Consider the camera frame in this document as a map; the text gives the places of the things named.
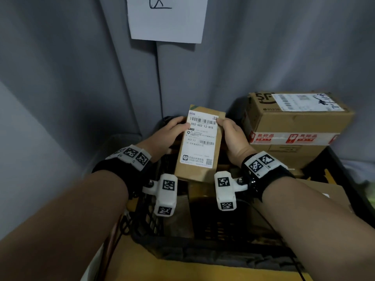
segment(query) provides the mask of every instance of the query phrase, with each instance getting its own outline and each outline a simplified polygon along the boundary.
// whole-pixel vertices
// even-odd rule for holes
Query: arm
[[[138,144],[155,162],[190,127],[172,119]],[[0,279],[80,280],[124,212],[128,190],[106,170],[88,175],[0,241]]]
[[[241,166],[256,151],[240,127],[220,120],[228,157]],[[293,178],[272,182],[259,209],[318,280],[372,280],[375,278],[375,230],[323,194]]]

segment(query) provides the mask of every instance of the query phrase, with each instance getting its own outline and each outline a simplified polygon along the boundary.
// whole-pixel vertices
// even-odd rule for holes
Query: hand
[[[168,152],[176,137],[190,128],[190,123],[178,124],[183,119],[183,116],[173,118],[166,126],[136,146],[145,149],[152,156],[151,161],[155,163]]]
[[[241,167],[243,160],[257,151],[249,145],[245,134],[232,119],[218,118],[216,122],[224,128],[225,142],[228,146],[228,159],[238,167]]]

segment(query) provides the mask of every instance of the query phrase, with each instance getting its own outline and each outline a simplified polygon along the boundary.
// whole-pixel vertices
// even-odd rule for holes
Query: yellow table
[[[306,281],[312,281],[304,274]],[[123,236],[115,249],[105,281],[300,281],[297,272],[233,268],[220,265],[160,260],[130,236]]]

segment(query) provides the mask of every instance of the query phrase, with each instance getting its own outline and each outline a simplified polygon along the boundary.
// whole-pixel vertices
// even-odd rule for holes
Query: wrist strap
[[[138,197],[142,187],[148,183],[152,166],[151,155],[137,146],[122,148],[105,160],[100,161],[92,170],[108,170],[121,178],[128,189],[129,199]]]
[[[249,185],[249,189],[252,196],[260,201],[262,201],[264,190],[273,181],[284,176],[294,178],[286,165],[265,151],[248,156],[242,162],[241,169],[249,181],[254,181]]]

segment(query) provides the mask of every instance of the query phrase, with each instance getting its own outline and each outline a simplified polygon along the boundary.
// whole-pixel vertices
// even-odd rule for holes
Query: barcode
[[[204,140],[199,140],[199,143],[203,145],[215,145],[215,142],[204,141]]]
[[[287,98],[283,95],[279,95],[280,96],[280,99],[284,102],[284,104],[287,106],[287,108],[289,110],[294,110],[294,108],[292,107],[292,105],[290,104],[290,102],[287,100]]]
[[[300,100],[310,100],[307,95],[297,95]]]
[[[204,123],[204,124],[212,124],[212,125],[216,125],[216,121],[215,120],[208,120],[208,119],[203,119],[203,118],[200,118],[200,117],[190,117],[190,120],[192,121],[196,121],[198,123]]]

